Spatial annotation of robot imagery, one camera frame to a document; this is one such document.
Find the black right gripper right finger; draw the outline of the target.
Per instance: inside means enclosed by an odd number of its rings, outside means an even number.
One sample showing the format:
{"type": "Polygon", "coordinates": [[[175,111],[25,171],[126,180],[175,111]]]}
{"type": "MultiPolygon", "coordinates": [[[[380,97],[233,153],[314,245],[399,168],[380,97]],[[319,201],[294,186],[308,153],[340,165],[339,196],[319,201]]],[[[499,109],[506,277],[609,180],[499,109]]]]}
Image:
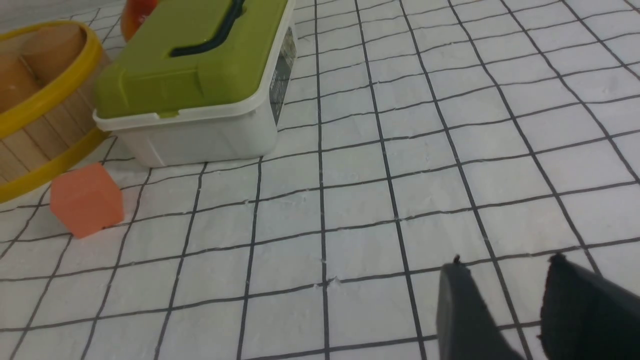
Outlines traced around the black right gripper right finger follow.
{"type": "Polygon", "coordinates": [[[637,360],[639,296],[556,253],[545,280],[540,342],[549,360],[637,360]]]}

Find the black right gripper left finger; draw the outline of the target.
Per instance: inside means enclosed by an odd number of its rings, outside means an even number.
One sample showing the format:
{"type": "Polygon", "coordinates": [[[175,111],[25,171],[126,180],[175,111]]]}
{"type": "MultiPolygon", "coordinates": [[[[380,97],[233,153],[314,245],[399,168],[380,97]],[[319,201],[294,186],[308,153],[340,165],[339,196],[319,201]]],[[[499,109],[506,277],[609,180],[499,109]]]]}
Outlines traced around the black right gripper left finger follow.
{"type": "Polygon", "coordinates": [[[436,334],[441,360],[521,360],[498,329],[459,255],[439,272],[436,334]]]}

